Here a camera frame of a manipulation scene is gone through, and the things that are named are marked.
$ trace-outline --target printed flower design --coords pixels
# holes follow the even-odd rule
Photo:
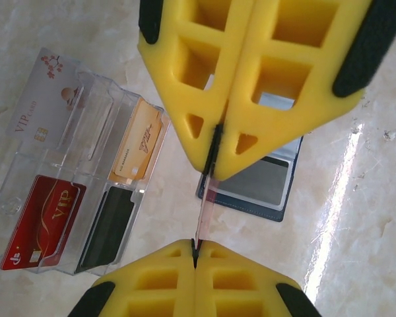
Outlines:
[[[55,77],[55,73],[54,71],[58,71],[59,73],[61,73],[62,68],[63,68],[63,64],[59,62],[59,58],[60,56],[43,56],[41,57],[41,60],[44,62],[44,64],[46,64],[46,66],[48,67],[48,73],[47,76],[50,79],[54,79]]]

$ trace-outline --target red vip card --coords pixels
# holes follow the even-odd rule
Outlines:
[[[1,269],[57,265],[86,187],[37,175],[1,262]]]

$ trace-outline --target white marble floor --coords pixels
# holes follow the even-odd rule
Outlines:
[[[161,105],[136,49],[138,10],[0,1],[0,185],[15,149],[4,130],[42,46]],[[198,179],[170,129],[124,263],[193,236]],[[361,103],[305,136],[284,221],[215,207],[210,236],[297,280],[324,316],[396,316],[396,41]],[[95,279],[0,272],[0,316],[66,316]]]

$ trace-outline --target gold vip card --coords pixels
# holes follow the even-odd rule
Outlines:
[[[161,112],[140,98],[126,128],[109,179],[130,183],[144,178],[161,130]]]

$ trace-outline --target black card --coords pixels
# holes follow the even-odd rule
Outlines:
[[[117,256],[134,203],[131,190],[111,187],[103,194],[75,273],[112,263]]]

